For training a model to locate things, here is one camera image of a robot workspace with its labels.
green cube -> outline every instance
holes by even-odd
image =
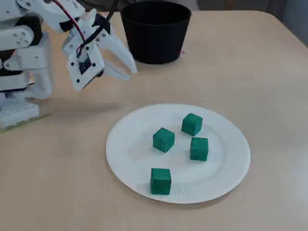
[[[182,123],[182,131],[188,135],[195,136],[201,130],[203,119],[195,114],[188,114]]]
[[[153,147],[166,153],[174,145],[175,135],[172,131],[161,128],[153,135]]]
[[[192,138],[191,142],[191,160],[206,161],[208,155],[207,138]]]
[[[155,195],[169,195],[171,189],[171,174],[169,169],[152,168],[151,193]]]

beige table surface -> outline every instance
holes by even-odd
[[[112,23],[124,39],[119,14]],[[131,82],[73,91],[51,32],[52,116],[0,135],[1,231],[304,231],[308,227],[308,49],[273,16],[193,13],[185,54]],[[232,121],[252,163],[231,193],[197,205],[144,198],[111,172],[105,142],[122,116],[153,103],[190,103]]]

cable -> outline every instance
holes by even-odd
[[[67,12],[67,10],[64,8],[64,6],[58,1],[58,0],[52,0],[54,3],[56,3],[61,10],[66,14],[66,16],[73,22],[74,26],[76,27],[77,31],[79,32],[81,38],[83,41],[86,41],[86,38],[84,36],[84,34],[82,33],[78,23],[76,22],[76,20]]]
[[[92,42],[100,33],[102,30],[105,29],[107,23],[110,21],[111,17],[114,15],[115,11],[116,11],[116,6],[117,6],[118,0],[114,0],[114,3],[111,7],[111,10],[108,14],[108,16],[106,17],[106,20],[104,21],[104,23],[92,34],[90,35],[86,41],[84,41],[79,48],[77,49],[77,58],[79,58],[79,56],[81,55],[82,49],[89,44],[90,42]]]

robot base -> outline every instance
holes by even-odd
[[[39,106],[17,99],[0,100],[0,130],[39,116]]]

black wire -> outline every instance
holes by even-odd
[[[82,49],[89,44],[90,42],[92,42],[100,33],[102,30],[105,29],[107,23],[110,21],[111,17],[114,15],[115,11],[116,11],[116,6],[117,6],[118,0],[114,0],[114,3],[111,7],[111,10],[108,14],[108,16],[106,17],[106,20],[104,21],[104,23],[92,34],[90,35],[86,41],[84,41],[80,47],[79,47],[79,52],[77,53],[77,58],[79,58],[79,56],[81,55]]]

